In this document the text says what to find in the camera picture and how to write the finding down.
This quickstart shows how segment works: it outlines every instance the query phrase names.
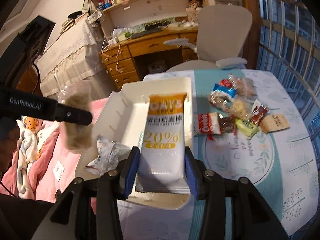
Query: metal security grille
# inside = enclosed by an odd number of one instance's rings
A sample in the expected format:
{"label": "metal security grille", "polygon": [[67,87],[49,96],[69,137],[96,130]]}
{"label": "metal security grille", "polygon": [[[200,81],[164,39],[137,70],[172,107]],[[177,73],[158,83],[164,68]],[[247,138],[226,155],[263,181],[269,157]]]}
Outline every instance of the metal security grille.
{"label": "metal security grille", "polygon": [[257,69],[271,71],[294,101],[320,169],[320,30],[301,0],[259,0]]}

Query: red candy wrapper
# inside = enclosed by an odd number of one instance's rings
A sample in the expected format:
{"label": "red candy wrapper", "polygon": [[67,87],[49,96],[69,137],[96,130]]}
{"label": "red candy wrapper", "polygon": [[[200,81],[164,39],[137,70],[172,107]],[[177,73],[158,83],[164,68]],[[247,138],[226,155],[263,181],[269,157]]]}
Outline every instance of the red candy wrapper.
{"label": "red candy wrapper", "polygon": [[264,106],[259,100],[256,100],[252,106],[252,117],[250,119],[255,125],[259,125],[269,108]]}
{"label": "red candy wrapper", "polygon": [[231,83],[230,80],[228,80],[228,79],[222,79],[222,80],[219,82],[219,85],[224,86],[224,87],[227,87],[227,88],[232,88],[232,83]]}
{"label": "red candy wrapper", "polygon": [[194,124],[195,134],[221,134],[218,113],[198,114]]}

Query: white plastic tray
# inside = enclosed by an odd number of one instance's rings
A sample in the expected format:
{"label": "white plastic tray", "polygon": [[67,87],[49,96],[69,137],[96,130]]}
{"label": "white plastic tray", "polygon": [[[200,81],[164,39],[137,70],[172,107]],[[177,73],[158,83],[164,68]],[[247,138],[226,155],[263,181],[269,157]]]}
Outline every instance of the white plastic tray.
{"label": "white plastic tray", "polygon": [[[75,176],[84,180],[96,175],[84,167],[98,156],[97,136],[117,141],[128,147],[137,146],[144,132],[149,96],[152,94],[188,93],[184,102],[185,145],[192,149],[192,82],[189,77],[168,78],[124,84],[120,92],[112,92],[93,129],[93,147],[83,153],[76,167]],[[167,193],[139,193],[134,187],[127,201],[165,209],[178,209],[188,201],[189,195]]]}

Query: table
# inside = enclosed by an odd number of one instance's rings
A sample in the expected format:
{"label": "table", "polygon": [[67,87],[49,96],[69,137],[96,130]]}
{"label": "table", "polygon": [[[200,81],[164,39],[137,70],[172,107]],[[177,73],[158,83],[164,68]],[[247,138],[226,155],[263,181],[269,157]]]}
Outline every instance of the table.
{"label": "table", "polygon": [[[187,38],[189,42],[196,44],[197,34],[198,28],[196,27],[183,30],[165,28],[160,32],[118,42],[107,51],[99,52],[99,54],[102,63],[120,90],[125,83],[142,80],[149,73],[147,65],[159,59],[166,59],[169,66],[178,65],[187,60],[198,59],[197,54],[187,47],[163,44],[164,41],[176,38]],[[161,51],[166,51],[167,55],[164,57],[163,54],[155,54]]]}
{"label": "table", "polygon": [[[272,114],[282,113],[291,127],[251,140],[238,133],[194,137],[193,154],[207,168],[225,178],[247,176],[268,202],[288,235],[297,231],[316,213],[318,173],[304,122],[289,95],[270,72],[257,70],[201,70],[148,75],[145,80],[189,76],[193,82],[194,114],[208,113],[207,94],[215,83],[232,72],[254,80],[259,99]],[[231,239],[231,202],[226,199],[226,239]],[[159,210],[121,202],[120,220],[125,239],[197,239],[204,201],[193,197],[179,210]]]}

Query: white snack package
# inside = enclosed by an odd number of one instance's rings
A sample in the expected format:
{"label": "white snack package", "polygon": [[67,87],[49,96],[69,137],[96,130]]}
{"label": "white snack package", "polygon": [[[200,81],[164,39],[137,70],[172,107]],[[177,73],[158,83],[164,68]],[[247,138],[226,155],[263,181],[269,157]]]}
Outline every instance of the white snack package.
{"label": "white snack package", "polygon": [[137,192],[190,194],[184,161],[183,104],[186,95],[150,96]]}
{"label": "white snack package", "polygon": [[91,161],[84,170],[98,176],[114,170],[119,161],[126,159],[131,151],[129,147],[118,142],[110,142],[101,135],[98,135],[97,148],[98,157]]}

